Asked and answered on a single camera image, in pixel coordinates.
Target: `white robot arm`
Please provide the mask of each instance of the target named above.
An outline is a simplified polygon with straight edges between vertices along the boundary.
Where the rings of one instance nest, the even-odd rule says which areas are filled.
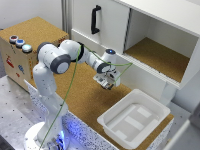
[[[48,42],[44,42],[38,47],[39,63],[33,68],[33,77],[40,95],[40,100],[48,109],[48,114],[45,116],[45,124],[40,129],[35,139],[38,141],[38,145],[41,145],[61,107],[61,102],[55,93],[57,87],[53,73],[65,73],[68,70],[70,63],[76,62],[78,56],[78,63],[86,62],[97,72],[94,79],[101,84],[103,88],[111,89],[113,85],[118,86],[120,84],[120,79],[115,82],[119,77],[120,72],[116,70],[114,65],[111,65],[116,63],[115,51],[107,49],[102,57],[98,54],[95,55],[92,52],[89,52],[83,44],[71,40],[63,41],[58,48]],[[52,142],[54,141],[55,143],[61,136],[63,130],[61,120],[62,116],[65,115],[67,111],[68,106],[65,103],[60,115],[54,123],[54,127],[46,137],[43,149],[51,149],[49,144],[52,145]],[[64,144],[65,140],[59,139],[57,141],[60,140],[63,141],[63,144],[60,145],[60,149],[66,149]]]

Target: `black handle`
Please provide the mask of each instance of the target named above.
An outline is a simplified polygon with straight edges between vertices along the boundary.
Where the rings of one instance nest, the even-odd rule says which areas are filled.
[[[91,24],[91,31],[92,34],[98,33],[100,30],[96,28],[96,12],[101,10],[101,7],[96,5],[96,8],[92,10],[92,24]]]

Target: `cork board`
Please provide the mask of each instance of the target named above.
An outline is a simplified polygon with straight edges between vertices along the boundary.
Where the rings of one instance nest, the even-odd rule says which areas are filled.
[[[178,82],[181,82],[190,60],[149,38],[143,39],[125,53]]]
[[[30,44],[35,52],[42,42],[55,42],[68,34],[40,17],[35,17],[0,31],[0,37],[9,43],[9,37],[17,35]]]
[[[57,84],[56,92],[63,99],[71,82],[74,66],[74,63],[71,64],[69,70],[62,75],[54,75]],[[117,146],[120,150],[123,150],[121,146],[105,134],[102,126],[97,122],[97,118],[131,92],[131,89],[121,84],[119,87],[113,87],[112,90],[105,90],[93,80],[95,74],[96,72],[87,64],[78,64],[74,82],[66,99],[66,103],[73,114]],[[146,149],[172,119],[173,115],[169,115],[137,148],[137,150]]]

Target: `white tabletop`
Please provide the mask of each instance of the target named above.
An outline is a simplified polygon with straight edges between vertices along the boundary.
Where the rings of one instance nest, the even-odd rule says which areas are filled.
[[[200,5],[187,0],[115,0],[200,37]]]

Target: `brown box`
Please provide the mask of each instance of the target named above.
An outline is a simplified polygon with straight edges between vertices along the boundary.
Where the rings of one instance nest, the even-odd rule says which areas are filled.
[[[33,52],[25,54],[21,49],[9,43],[9,37],[17,35],[33,48]],[[0,31],[0,51],[6,74],[22,86],[27,86],[24,79],[33,79],[32,69],[37,64],[37,47],[42,42],[50,42],[58,46],[69,35],[47,21],[36,17]]]

